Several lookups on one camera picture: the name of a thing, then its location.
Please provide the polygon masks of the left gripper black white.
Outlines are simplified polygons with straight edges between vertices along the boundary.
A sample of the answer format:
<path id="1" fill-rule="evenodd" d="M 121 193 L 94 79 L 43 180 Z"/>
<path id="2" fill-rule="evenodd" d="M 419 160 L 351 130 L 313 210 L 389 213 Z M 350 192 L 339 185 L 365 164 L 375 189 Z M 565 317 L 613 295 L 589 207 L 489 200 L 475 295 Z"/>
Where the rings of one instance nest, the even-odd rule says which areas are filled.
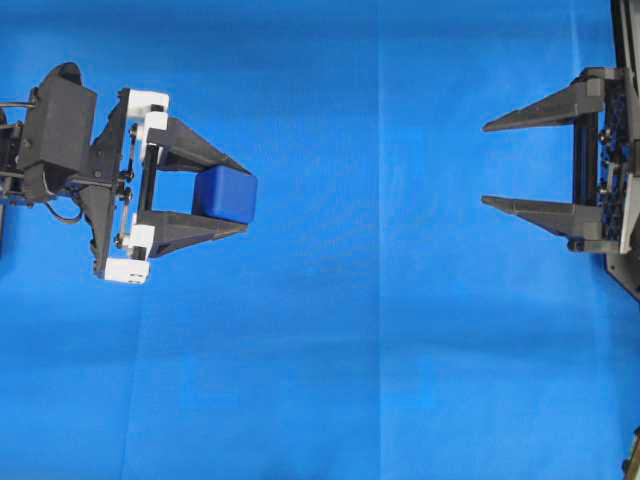
<path id="1" fill-rule="evenodd" d="M 133 141 L 144 147 L 144 172 L 202 173 L 214 166 L 251 172 L 212 146 L 181 120 L 168 115 L 170 97 L 163 92 L 125 88 L 94 140 L 90 171 L 103 174 L 96 184 L 79 191 L 79 204 L 92 231 L 93 272 L 103 280 L 143 284 L 150 273 L 148 258 L 206 241 L 246 232 L 247 224 L 170 211 L 140 211 L 126 230 L 131 194 L 129 174 L 120 169 L 127 122 L 136 121 Z"/>

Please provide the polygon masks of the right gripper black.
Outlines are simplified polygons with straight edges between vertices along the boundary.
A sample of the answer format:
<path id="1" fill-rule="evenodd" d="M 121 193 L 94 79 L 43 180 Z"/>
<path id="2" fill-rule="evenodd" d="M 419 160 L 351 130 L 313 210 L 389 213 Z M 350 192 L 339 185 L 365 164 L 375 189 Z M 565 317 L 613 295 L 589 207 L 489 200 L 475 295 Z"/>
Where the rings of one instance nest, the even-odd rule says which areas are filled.
<path id="1" fill-rule="evenodd" d="M 639 133 L 630 127 L 632 73 L 587 68 L 572 84 L 486 123 L 494 132 L 573 123 L 573 203 L 482 196 L 554 235 L 576 253 L 604 257 L 606 272 L 639 298 Z"/>

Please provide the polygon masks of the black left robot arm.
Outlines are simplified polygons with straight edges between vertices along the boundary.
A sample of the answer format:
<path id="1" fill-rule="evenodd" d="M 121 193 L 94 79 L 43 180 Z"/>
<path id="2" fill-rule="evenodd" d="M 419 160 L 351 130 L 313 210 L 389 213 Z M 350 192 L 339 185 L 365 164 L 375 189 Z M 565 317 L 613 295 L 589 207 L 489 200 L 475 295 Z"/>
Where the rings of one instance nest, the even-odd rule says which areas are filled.
<path id="1" fill-rule="evenodd" d="M 150 261 L 242 233 L 257 179 L 168 112 L 168 95 L 125 88 L 92 139 L 94 92 L 66 81 L 33 89 L 22 122 L 1 123 L 1 202 L 31 207 L 67 197 L 92 230 L 93 272 L 146 282 Z M 188 213 L 153 207 L 156 175 L 194 174 Z"/>

